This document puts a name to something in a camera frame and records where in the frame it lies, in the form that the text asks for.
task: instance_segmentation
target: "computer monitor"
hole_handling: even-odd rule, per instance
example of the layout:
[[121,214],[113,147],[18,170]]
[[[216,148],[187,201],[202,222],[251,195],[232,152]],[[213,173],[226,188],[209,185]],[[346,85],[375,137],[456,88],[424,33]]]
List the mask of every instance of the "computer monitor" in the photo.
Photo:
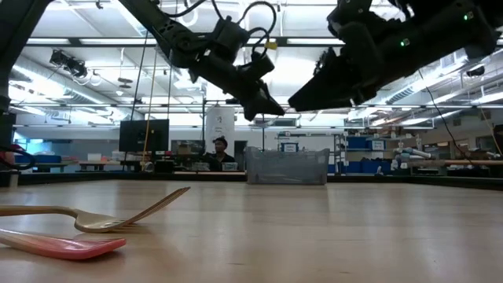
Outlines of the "computer monitor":
[[[170,120],[155,119],[149,123],[149,139],[146,151],[169,150]],[[123,121],[120,123],[119,151],[142,152],[147,135],[147,121]]]
[[0,115],[0,145],[10,147],[13,142],[13,124],[16,122],[16,115]]

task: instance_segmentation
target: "wooden table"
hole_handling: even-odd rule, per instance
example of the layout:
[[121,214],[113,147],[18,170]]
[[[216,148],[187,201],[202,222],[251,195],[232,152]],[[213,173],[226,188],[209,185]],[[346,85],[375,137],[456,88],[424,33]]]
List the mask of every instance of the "wooden table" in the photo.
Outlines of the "wooden table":
[[410,184],[247,186],[105,181],[0,191],[0,204],[64,205],[128,217],[192,186],[136,230],[85,234],[62,215],[3,229],[125,237],[86,262],[0,248],[2,282],[475,283],[503,276],[503,194]]

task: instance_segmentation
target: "plastic bin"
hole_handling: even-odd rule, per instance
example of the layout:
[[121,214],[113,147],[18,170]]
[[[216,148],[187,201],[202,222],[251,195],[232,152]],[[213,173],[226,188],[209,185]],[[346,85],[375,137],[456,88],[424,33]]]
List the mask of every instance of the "plastic bin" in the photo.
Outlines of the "plastic bin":
[[324,185],[329,171],[330,149],[319,152],[261,152],[246,148],[249,184]]

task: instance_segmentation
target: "pink spatula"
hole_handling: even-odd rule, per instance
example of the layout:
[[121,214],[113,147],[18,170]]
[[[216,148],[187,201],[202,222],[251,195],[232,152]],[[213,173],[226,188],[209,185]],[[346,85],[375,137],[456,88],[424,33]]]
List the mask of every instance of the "pink spatula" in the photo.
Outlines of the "pink spatula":
[[124,246],[126,240],[70,240],[0,229],[0,243],[36,255],[79,260],[111,252]]

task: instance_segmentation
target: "man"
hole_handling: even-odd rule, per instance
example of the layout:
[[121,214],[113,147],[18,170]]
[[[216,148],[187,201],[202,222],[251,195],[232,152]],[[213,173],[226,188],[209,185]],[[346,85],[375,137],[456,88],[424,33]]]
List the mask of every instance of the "man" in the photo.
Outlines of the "man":
[[210,155],[212,159],[212,162],[210,162],[210,171],[221,171],[222,163],[236,162],[234,157],[226,153],[229,144],[224,137],[216,138],[213,143],[215,144],[216,153]]

